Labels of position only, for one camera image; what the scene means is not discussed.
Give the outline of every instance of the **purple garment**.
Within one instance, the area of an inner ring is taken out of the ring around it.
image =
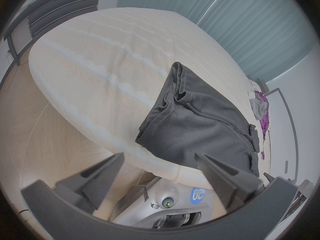
[[[268,106],[266,107],[266,114],[260,120],[262,132],[263,132],[263,141],[265,141],[266,140],[266,132],[269,127],[269,102],[268,102],[268,99],[263,95],[262,92],[259,92],[256,90],[255,93],[259,94],[260,98],[262,98],[266,103],[268,103]]]

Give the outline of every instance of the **round blue label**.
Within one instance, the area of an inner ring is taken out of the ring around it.
[[[206,190],[204,188],[194,187],[190,194],[190,202],[193,205],[197,205],[204,199],[205,194]]]

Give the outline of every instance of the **dark gray garment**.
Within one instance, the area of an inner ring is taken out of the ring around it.
[[[261,120],[267,113],[268,103],[265,102],[258,93],[255,93],[256,98],[249,99],[254,117],[256,120]]]
[[[255,126],[179,62],[139,130],[136,142],[158,158],[197,168],[195,153],[206,153],[259,176]]]

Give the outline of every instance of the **bed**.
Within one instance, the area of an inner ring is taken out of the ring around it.
[[[155,157],[135,143],[171,65],[181,62],[229,99],[257,126],[260,178],[270,172],[268,142],[252,112],[253,84],[231,56],[183,16],[163,10],[113,8],[62,23],[32,47],[32,77],[54,108],[84,136],[126,162],[182,184],[211,189],[201,171]]]

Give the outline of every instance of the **wooden floor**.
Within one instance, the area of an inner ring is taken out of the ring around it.
[[[83,136],[47,101],[29,70],[30,49],[14,66],[0,91],[0,183],[13,207],[27,209],[20,189],[37,179],[49,187],[112,155]],[[109,219],[114,205],[130,186],[154,176],[124,163],[94,216]],[[225,214],[215,196],[212,218]],[[29,211],[21,216],[45,239],[51,237]]]

